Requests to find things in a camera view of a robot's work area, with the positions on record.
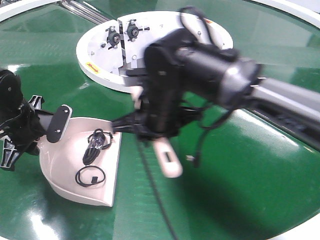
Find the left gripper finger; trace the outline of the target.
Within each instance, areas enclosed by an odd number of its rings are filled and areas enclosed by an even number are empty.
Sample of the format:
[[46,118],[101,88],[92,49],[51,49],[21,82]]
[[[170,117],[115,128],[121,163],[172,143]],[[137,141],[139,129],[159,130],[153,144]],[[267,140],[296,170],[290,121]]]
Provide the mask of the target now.
[[5,138],[3,142],[0,168],[5,171],[13,172],[15,170],[15,163],[21,155],[22,153],[16,149],[15,144],[9,138]]
[[28,104],[30,106],[31,110],[41,110],[42,104],[45,102],[43,96],[41,95],[33,95],[29,101]]

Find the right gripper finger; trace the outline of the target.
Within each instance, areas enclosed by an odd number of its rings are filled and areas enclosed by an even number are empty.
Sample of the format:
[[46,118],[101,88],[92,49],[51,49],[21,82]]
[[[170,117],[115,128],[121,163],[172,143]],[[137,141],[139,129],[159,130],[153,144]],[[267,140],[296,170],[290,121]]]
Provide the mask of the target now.
[[112,132],[131,133],[145,135],[145,115],[139,111],[133,111],[111,122]]

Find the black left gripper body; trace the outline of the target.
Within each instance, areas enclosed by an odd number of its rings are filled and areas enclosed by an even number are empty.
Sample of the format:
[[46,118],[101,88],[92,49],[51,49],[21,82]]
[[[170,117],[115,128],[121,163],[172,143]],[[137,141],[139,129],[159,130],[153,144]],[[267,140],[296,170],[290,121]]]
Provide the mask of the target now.
[[1,137],[7,136],[21,153],[38,155],[36,141],[47,133],[53,113],[40,109],[31,110],[28,101],[23,100],[17,110],[0,107]]

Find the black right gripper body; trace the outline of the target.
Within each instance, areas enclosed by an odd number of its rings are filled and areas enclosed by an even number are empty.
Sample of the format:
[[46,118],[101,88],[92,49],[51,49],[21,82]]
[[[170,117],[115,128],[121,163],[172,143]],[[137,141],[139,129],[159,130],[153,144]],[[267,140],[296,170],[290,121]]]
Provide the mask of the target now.
[[200,107],[182,106],[185,92],[181,65],[170,51],[156,43],[145,49],[146,117],[144,125],[157,137],[175,137],[180,128],[201,116]]

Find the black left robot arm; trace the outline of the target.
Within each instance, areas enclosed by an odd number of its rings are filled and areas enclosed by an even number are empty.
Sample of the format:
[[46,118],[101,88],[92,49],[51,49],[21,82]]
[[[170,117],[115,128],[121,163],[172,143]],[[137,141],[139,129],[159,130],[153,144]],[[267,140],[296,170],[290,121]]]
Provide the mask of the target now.
[[0,168],[14,171],[23,153],[38,155],[36,141],[47,133],[53,113],[42,110],[42,96],[26,100],[21,79],[7,69],[0,70],[0,137],[5,138]]

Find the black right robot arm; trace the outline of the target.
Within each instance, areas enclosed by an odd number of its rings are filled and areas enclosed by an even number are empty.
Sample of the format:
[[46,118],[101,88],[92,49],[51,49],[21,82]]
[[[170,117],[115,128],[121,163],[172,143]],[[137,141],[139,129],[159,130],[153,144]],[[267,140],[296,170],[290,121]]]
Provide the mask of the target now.
[[200,108],[182,106],[192,92],[226,109],[264,111],[279,124],[302,135],[320,129],[320,95],[272,78],[262,66],[237,50],[200,43],[184,28],[170,32],[144,51],[142,103],[138,110],[112,122],[116,132],[144,139],[173,137],[201,116]]

